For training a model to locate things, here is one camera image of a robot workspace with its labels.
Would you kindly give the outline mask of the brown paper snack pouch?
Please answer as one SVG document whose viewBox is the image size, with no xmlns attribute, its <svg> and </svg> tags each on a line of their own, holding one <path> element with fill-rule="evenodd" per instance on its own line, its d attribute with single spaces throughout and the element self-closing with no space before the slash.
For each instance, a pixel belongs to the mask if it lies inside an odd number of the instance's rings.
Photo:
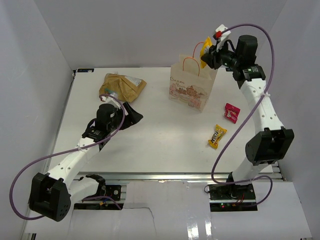
<svg viewBox="0 0 320 240">
<path fill-rule="evenodd" d="M 131 103 L 141 94 L 146 85 L 147 83 L 140 78 L 107 73 L 98 95 L 116 94 L 118 100 Z"/>
</svg>

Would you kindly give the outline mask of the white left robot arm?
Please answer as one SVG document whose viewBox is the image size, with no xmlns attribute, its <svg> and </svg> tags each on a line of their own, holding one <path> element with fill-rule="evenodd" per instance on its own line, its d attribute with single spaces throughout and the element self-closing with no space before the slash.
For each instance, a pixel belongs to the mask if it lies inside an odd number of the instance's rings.
<svg viewBox="0 0 320 240">
<path fill-rule="evenodd" d="M 87 174 L 74 181 L 79 171 L 107 144 L 110 136 L 137 124 L 143 115 L 127 102 L 117 106 L 103 103 L 75 147 L 47 173 L 37 173 L 31 182 L 29 208 L 56 222 L 69 212 L 72 200 L 99 200 L 105 196 L 106 181 L 98 174 Z"/>
</svg>

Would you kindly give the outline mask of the red candy packet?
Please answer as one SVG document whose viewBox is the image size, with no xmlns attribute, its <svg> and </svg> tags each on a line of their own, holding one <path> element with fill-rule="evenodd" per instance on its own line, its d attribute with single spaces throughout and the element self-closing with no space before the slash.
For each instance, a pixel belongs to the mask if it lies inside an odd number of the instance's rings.
<svg viewBox="0 0 320 240">
<path fill-rule="evenodd" d="M 230 104 L 226 103 L 224 107 L 224 117 L 231 121 L 232 123 L 236 124 L 238 121 L 238 116 L 240 114 L 241 109 Z"/>
</svg>

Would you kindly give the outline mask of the yellow M&M's packet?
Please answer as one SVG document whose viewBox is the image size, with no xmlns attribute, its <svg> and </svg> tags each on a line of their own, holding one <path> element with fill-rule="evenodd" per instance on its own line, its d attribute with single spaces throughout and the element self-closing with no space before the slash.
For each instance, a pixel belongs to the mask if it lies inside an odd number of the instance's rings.
<svg viewBox="0 0 320 240">
<path fill-rule="evenodd" d="M 217 149 L 219 146 L 219 141 L 221 138 L 227 133 L 227 129 L 221 127 L 220 125 L 216 124 L 215 125 L 215 131 L 211 138 L 208 140 L 208 144 L 213 148 Z"/>
</svg>

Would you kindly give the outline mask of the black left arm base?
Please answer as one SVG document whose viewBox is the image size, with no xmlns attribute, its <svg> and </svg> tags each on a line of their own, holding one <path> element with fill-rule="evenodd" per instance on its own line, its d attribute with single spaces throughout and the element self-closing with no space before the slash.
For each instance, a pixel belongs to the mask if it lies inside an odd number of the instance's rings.
<svg viewBox="0 0 320 240">
<path fill-rule="evenodd" d="M 106 183 L 105 178 L 98 174 L 87 174 L 85 177 L 82 177 L 79 181 L 81 182 L 82 180 L 94 183 L 93 187 L 89 189 L 90 192 L 93 192 L 93 194 L 84 196 L 81 199 L 81 201 L 83 202 L 102 200 L 103 202 L 111 201 L 115 203 L 116 201 L 119 201 L 121 199 L 121 185 L 108 185 Z"/>
</svg>

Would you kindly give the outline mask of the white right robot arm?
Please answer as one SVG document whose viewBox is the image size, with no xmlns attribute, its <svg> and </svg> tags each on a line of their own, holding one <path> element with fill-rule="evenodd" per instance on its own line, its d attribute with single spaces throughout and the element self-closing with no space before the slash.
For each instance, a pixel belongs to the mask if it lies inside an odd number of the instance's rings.
<svg viewBox="0 0 320 240">
<path fill-rule="evenodd" d="M 248 185 L 263 169 L 284 158 L 295 137 L 275 112 L 268 94 L 270 82 L 266 81 L 262 67 L 255 63 L 257 48 L 255 36 L 241 35 L 234 51 L 225 43 L 221 49 L 217 45 L 210 47 L 202 57 L 214 69 L 230 68 L 250 109 L 245 120 L 254 122 L 255 135 L 245 144 L 245 158 L 225 182 L 226 195 L 233 200 L 243 195 L 242 185 Z"/>
</svg>

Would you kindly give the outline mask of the yellow snack bar wrapper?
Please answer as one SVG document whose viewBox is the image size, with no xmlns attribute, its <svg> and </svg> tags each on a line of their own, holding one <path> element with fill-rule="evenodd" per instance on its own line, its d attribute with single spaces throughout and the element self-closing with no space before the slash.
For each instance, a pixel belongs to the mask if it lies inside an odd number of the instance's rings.
<svg viewBox="0 0 320 240">
<path fill-rule="evenodd" d="M 201 65 L 201 68 L 204 69 L 207 65 L 207 63 L 205 63 L 203 60 L 202 60 L 202 57 L 205 55 L 205 54 L 208 54 L 209 53 L 209 50 L 210 50 L 210 47 L 212 46 L 212 40 L 211 38 L 208 36 L 204 43 L 203 43 L 203 46 L 200 50 L 200 65 Z"/>
</svg>

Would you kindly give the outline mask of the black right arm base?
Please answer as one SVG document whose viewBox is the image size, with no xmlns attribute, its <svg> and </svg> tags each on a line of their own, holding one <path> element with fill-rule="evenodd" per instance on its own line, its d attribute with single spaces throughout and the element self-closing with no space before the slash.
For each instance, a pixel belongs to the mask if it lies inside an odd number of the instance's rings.
<svg viewBox="0 0 320 240">
<path fill-rule="evenodd" d="M 208 184 L 203 190 L 209 196 L 212 213 L 255 212 L 258 210 L 252 184 Z"/>
</svg>

